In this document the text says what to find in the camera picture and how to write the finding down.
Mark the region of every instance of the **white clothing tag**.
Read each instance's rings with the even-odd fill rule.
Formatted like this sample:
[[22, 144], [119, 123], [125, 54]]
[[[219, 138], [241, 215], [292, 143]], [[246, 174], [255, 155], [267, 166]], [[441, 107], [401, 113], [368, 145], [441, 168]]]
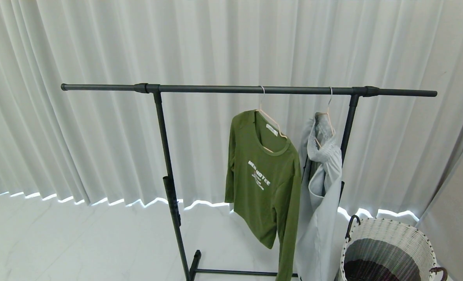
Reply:
[[276, 137], [278, 136], [278, 132], [270, 124], [266, 124], [266, 128], [268, 128], [271, 133], [275, 134]]

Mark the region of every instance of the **clothes hanger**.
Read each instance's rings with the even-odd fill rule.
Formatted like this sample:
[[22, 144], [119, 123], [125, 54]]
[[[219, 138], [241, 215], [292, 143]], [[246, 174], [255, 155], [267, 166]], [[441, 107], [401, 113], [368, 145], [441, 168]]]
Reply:
[[[332, 87], [330, 87], [330, 100], [328, 101], [328, 105], [326, 106], [326, 112], [321, 113], [321, 114], [326, 114], [326, 116], [328, 117], [328, 123], [330, 125], [330, 130], [332, 130], [332, 136], [335, 135], [335, 131], [334, 131], [334, 127], [332, 126], [332, 122], [330, 121], [329, 109], [330, 109], [330, 101], [332, 101], [333, 94], [334, 94], [334, 91]], [[322, 145], [316, 137], [315, 137], [315, 141], [316, 141], [316, 144], [321, 148]]]
[[[273, 123], [276, 125], [276, 128], [278, 128], [278, 133], [280, 135], [280, 137], [284, 137], [287, 139], [287, 136], [286, 135], [283, 135], [282, 134], [282, 130], [280, 130], [280, 125], [278, 123], [276, 123], [276, 121], [270, 117], [266, 112], [264, 112], [262, 110], [262, 99], [264, 98], [264, 96], [266, 95], [266, 90], [264, 89], [264, 87], [260, 86], [262, 89], [263, 89], [263, 95], [259, 101], [259, 109], [256, 110], [256, 112], [260, 112], [260, 114], [263, 114], [264, 116], [266, 116], [267, 118], [269, 118], [271, 121], [273, 121]], [[273, 153], [273, 151], [271, 151], [269, 148], [263, 146], [267, 151], [270, 151], [271, 153]]]

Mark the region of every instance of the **vertical black pole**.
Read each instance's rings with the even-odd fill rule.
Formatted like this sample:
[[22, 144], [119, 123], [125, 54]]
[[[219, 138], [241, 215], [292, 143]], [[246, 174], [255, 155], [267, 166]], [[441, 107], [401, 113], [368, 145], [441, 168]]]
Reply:
[[[356, 106], [358, 105], [358, 99], [360, 98], [359, 94], [351, 95], [351, 100], [349, 101], [349, 111], [348, 117], [346, 118], [346, 127], [344, 128], [344, 135], [342, 135], [342, 164], [344, 164], [344, 158], [346, 158], [346, 150], [348, 149], [349, 135], [351, 135], [351, 128], [353, 127], [353, 120], [355, 118]], [[339, 196], [339, 201], [342, 197], [342, 191], [344, 190], [344, 182], [341, 185], [341, 195]]]
[[169, 155], [169, 143], [167, 142], [167, 131], [165, 130], [164, 112], [162, 110], [162, 96], [160, 91], [153, 91], [153, 98], [155, 99], [155, 106], [157, 108], [158, 126], [160, 127], [160, 136], [162, 137], [162, 148], [164, 150], [165, 167], [167, 168], [167, 176], [163, 178], [165, 185], [165, 192], [167, 194], [167, 201], [169, 201], [170, 215], [172, 217], [172, 224], [174, 225], [174, 233], [176, 234], [177, 247], [179, 248], [179, 255], [183, 263], [184, 276], [186, 281], [192, 281], [190, 272], [188, 270], [188, 261], [186, 260], [186, 253], [184, 251], [183, 237], [181, 236], [181, 217], [177, 206], [176, 188], [174, 187], [174, 178], [172, 176], [172, 165]]

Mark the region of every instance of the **gray garment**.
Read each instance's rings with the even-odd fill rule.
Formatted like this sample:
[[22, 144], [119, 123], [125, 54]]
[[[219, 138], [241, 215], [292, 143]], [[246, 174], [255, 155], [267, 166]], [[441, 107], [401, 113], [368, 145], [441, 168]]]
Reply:
[[298, 151], [302, 183], [295, 265], [303, 281], [333, 281], [339, 265], [331, 255], [341, 193], [342, 156], [326, 114], [317, 112], [308, 121]]

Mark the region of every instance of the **curtain fold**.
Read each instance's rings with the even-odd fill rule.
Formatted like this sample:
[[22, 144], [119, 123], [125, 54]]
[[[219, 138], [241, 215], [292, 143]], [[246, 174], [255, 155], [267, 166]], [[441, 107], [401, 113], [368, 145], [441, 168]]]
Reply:
[[[0, 193], [96, 203], [165, 197], [153, 97], [69, 84], [432, 89], [361, 98], [341, 206], [420, 215], [463, 126], [463, 1], [0, 2]], [[222, 202], [230, 121], [257, 94], [163, 93], [179, 198]], [[328, 96], [266, 95], [298, 145]], [[335, 96], [339, 142], [349, 104]]]

